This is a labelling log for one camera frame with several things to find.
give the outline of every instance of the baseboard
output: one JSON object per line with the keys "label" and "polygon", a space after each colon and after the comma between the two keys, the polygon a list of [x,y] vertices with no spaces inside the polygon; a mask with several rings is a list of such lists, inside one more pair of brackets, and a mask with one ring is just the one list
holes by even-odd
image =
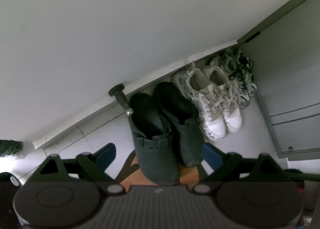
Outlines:
{"label": "baseboard", "polygon": [[[140,78],[138,80],[134,80],[128,83],[125,83],[124,93],[130,94],[133,93],[142,87],[158,80],[159,78],[162,78],[165,75],[168,75],[170,73],[173,73],[180,68],[184,67],[185,65],[188,65],[192,61],[197,61],[199,59],[202,59],[208,55],[213,54],[214,52],[220,51],[222,49],[225,49],[227,47],[230,47],[232,45],[237,44],[237,41],[231,41],[222,45],[215,46],[213,48],[210,48],[204,52],[199,52],[197,54],[191,55],[188,58],[181,59],[175,63],[172,63],[170,65],[167,65],[161,69],[158,69],[151,74],[146,75],[143,78]],[[80,125],[80,123],[83,123],[84,120],[89,119],[91,116],[97,114],[97,112],[101,111],[102,109],[106,109],[106,107],[110,107],[111,105],[115,105],[115,98],[106,96],[102,100],[96,102],[95,104],[89,106],[84,111],[79,112],[77,115],[70,118],[68,121],[64,122],[62,125],[58,126],[57,128],[51,130],[49,133],[47,133],[45,136],[41,137],[40,139],[33,141],[33,145],[35,148],[38,147],[47,147],[51,143],[58,140],[61,136],[69,132],[71,129],[77,127]]]}

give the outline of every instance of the floor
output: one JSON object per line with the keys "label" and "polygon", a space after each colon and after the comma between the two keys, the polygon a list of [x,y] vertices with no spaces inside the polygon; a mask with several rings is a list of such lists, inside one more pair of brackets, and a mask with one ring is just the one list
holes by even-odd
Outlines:
{"label": "floor", "polygon": [[[255,99],[252,99],[250,105],[242,111],[242,116],[242,128],[237,133],[228,134],[214,145],[224,152],[234,151],[244,157],[257,157],[259,153],[267,152],[286,168],[287,161],[276,158],[276,151]],[[58,153],[61,158],[74,158],[82,152],[94,153],[108,143],[116,145],[117,154],[105,172],[115,178],[128,155],[134,150],[129,122],[119,105],[80,125],[44,150],[34,149],[31,143],[25,143],[23,149],[25,158],[0,159],[0,171],[13,173],[24,184],[50,154]],[[205,162],[203,166],[207,173],[212,172]]]}

